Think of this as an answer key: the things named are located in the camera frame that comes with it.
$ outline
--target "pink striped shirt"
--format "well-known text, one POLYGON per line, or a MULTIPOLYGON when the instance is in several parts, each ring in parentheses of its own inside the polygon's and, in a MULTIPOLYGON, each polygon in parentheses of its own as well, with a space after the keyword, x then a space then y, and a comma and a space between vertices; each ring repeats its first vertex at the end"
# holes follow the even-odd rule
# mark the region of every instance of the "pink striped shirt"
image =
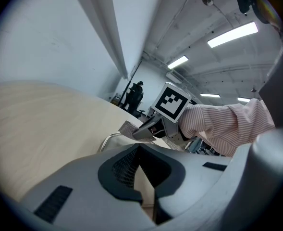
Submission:
POLYGON ((253 142, 275 125, 264 102, 252 99, 245 106, 189 105, 179 127, 185 137, 198 136, 217 152, 233 156, 238 146, 253 142))

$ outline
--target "ceiling light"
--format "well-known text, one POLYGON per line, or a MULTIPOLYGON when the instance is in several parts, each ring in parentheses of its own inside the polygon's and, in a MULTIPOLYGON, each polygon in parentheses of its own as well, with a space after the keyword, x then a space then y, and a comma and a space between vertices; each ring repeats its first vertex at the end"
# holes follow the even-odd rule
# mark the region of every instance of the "ceiling light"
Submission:
POLYGON ((249 34, 253 34, 253 33, 257 33, 257 32, 258 32, 258 28, 256 24, 254 22, 251 22, 251 23, 235 28, 229 32, 226 32, 216 38, 209 40, 208 44, 211 48, 214 48, 215 46, 229 42, 233 39, 238 39, 240 37, 243 37, 249 34))
POLYGON ((220 96, 218 94, 200 94, 203 97, 212 97, 212 98, 220 98, 220 96))
POLYGON ((247 103, 247 102, 249 102, 251 99, 238 97, 237 100, 238 100, 238 101, 243 101, 243 102, 246 102, 246 103, 247 103))
POLYGON ((187 60, 188 60, 188 58, 186 56, 182 56, 180 59, 178 59, 175 62, 169 64, 168 67, 170 69, 172 69, 172 68, 176 67, 177 65, 180 65, 180 64, 186 62, 187 60))

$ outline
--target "ceiling beam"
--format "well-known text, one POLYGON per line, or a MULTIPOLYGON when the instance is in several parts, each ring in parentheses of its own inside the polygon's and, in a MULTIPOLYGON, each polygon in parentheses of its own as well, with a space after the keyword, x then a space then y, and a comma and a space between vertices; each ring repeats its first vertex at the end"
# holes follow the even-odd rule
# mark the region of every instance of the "ceiling beam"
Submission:
POLYGON ((251 81, 216 81, 209 83, 200 83, 198 88, 211 88, 211 89, 252 89, 253 82, 251 81))
MULTIPOLYGON (((232 82, 233 84, 235 84, 235 80, 233 79, 233 77, 232 77, 232 75, 231 75, 230 72, 228 72, 228 76, 229 76, 231 82, 232 82)), ((237 94, 238 96, 240 96, 239 91, 238 91, 238 88, 235 88, 235 91, 236 91, 236 94, 237 94)))
MULTIPOLYGON (((164 69, 167 72, 170 71, 170 69, 167 67, 167 65, 163 62, 161 62, 159 59, 155 58, 154 56, 152 56, 150 53, 145 52, 145 56, 143 57, 143 59, 149 63, 151 63, 153 66, 158 67, 160 69, 164 69)), ((179 74, 175 69, 173 70, 174 72, 176 72, 179 76, 182 76, 181 74, 179 74)), ((201 103, 201 104, 208 104, 208 105, 213 105, 209 100, 203 98, 200 94, 201 92, 199 91, 199 89, 196 87, 195 82, 196 80, 191 79, 191 81, 187 80, 185 77, 183 77, 184 79, 184 86, 187 88, 187 90, 194 95, 195 97, 195 101, 197 103, 201 103)))
POLYGON ((238 60, 237 63, 240 64, 234 64, 234 60, 225 60, 220 63, 214 62, 208 65, 200 66, 200 67, 192 67, 192 65, 189 65, 191 67, 191 71, 188 71, 186 76, 202 76, 202 75, 210 75, 210 74, 216 74, 216 73, 222 73, 222 72, 232 72, 232 71, 240 71, 240 70, 247 70, 252 67, 252 70, 254 69, 269 69, 272 67, 273 62, 259 62, 259 63, 252 63, 249 64, 243 62, 243 60, 238 60))
POLYGON ((102 41, 109 56, 116 65, 117 69, 119 70, 120 74, 123 78, 128 78, 122 48, 119 48, 120 38, 118 29, 116 28, 111 32, 111 27, 117 25, 112 0, 100 0, 100 2, 103 4, 100 4, 98 0, 78 1, 81 4, 89 21, 91 22, 94 30, 102 41), (104 7, 105 12, 109 12, 108 15, 104 15, 101 6, 104 7))
POLYGON ((164 38, 165 38, 166 34, 168 33, 170 27, 173 25, 173 23, 175 22, 176 18, 179 16, 179 14, 183 11, 183 9, 187 5, 188 1, 189 0, 185 0, 184 3, 182 4, 182 6, 177 11, 177 13, 173 16, 172 20, 169 22, 167 28, 164 30, 164 33, 162 34, 158 43, 156 44, 156 46, 155 46, 156 49, 158 49, 160 47, 160 44, 164 40, 164 38))
POLYGON ((201 21, 197 26, 193 27, 191 31, 187 33, 187 36, 177 43, 174 44, 173 48, 168 51, 167 55, 171 56, 166 61, 179 57, 185 54, 188 50, 188 46, 192 46, 200 39, 209 40, 221 33, 233 28, 230 21, 226 20, 226 15, 233 14, 238 8, 234 7, 234 0, 227 1, 221 8, 216 7, 215 11, 211 14, 209 18, 201 21))
POLYGON ((209 49, 209 52, 215 57, 216 62, 221 63, 221 58, 219 57, 219 55, 213 50, 213 48, 211 48, 209 46, 209 44, 206 42, 206 40, 204 40, 204 44, 207 46, 207 48, 209 49))

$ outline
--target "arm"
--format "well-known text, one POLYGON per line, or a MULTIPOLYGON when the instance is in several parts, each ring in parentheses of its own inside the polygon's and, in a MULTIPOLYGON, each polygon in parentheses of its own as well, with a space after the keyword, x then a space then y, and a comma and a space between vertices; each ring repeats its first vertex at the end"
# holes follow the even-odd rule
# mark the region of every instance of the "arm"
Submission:
POLYGON ((185 137, 199 136, 218 152, 234 150, 252 142, 256 136, 273 129, 274 123, 263 101, 252 99, 248 104, 226 106, 191 105, 179 119, 185 137))

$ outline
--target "black vent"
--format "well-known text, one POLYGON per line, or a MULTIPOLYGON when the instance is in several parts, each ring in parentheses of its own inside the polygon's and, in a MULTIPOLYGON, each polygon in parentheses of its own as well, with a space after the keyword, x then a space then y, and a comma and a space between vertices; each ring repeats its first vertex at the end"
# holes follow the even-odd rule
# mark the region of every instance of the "black vent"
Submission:
POLYGON ((138 149, 134 149, 128 155, 117 161, 112 171, 116 179, 127 187, 134 188, 135 173, 139 167, 138 149))
POLYGON ((59 186, 57 187, 44 202, 39 206, 34 214, 41 219, 52 223, 58 213, 60 212, 61 208, 63 207, 64 203, 68 199, 72 192, 72 188, 59 186))
POLYGON ((219 170, 219 171, 224 171, 227 166, 226 165, 222 165, 222 164, 215 164, 215 163, 210 163, 210 162, 207 162, 205 163, 204 165, 202 165, 203 167, 208 167, 208 168, 212 168, 212 169, 215 169, 215 170, 219 170))

